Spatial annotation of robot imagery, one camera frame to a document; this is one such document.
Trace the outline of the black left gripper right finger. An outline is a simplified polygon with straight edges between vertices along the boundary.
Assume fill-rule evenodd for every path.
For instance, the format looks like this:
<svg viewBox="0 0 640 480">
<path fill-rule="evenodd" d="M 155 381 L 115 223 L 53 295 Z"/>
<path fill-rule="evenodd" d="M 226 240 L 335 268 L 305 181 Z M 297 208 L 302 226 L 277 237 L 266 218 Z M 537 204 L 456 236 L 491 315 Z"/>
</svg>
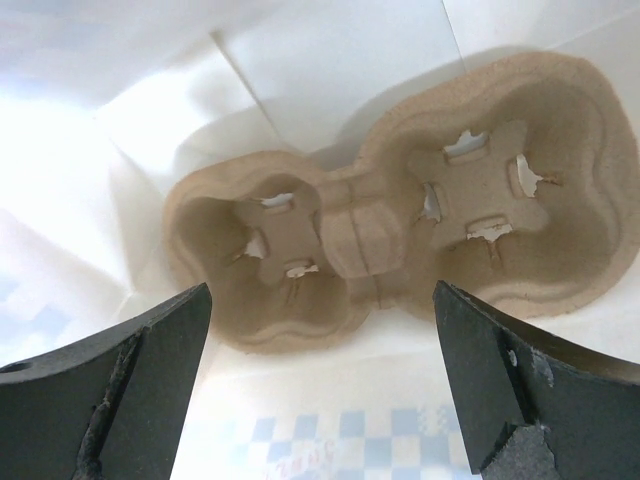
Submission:
<svg viewBox="0 0 640 480">
<path fill-rule="evenodd" d="M 445 281 L 433 302 L 472 473 L 638 478 L 638 364 L 537 328 Z"/>
</svg>

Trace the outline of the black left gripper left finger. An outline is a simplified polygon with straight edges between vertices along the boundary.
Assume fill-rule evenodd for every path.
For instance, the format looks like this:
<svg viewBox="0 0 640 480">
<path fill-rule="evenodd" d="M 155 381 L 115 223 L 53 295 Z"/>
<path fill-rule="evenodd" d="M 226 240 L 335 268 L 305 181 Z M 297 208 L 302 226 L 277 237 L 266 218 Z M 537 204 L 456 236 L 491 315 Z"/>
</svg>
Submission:
<svg viewBox="0 0 640 480">
<path fill-rule="evenodd" d="M 210 315 L 211 294 L 200 284 L 3 366 L 2 478 L 170 478 Z"/>
</svg>

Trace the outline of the checkered paper takeout bag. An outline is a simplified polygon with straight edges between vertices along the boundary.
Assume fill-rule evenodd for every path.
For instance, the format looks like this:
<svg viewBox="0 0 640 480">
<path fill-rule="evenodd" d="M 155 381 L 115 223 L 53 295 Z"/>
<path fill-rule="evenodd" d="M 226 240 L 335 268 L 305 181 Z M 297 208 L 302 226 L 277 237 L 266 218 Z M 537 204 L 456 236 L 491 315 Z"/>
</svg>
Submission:
<svg viewBox="0 0 640 480">
<path fill-rule="evenodd" d="M 635 1 L 5 1 L 1 360 L 176 293 L 164 198 L 258 150 L 349 164 L 403 98 L 512 53 L 586 58 L 639 121 Z M 283 356 L 209 340 L 176 479 L 467 479 L 435 328 L 375 312 Z"/>
</svg>

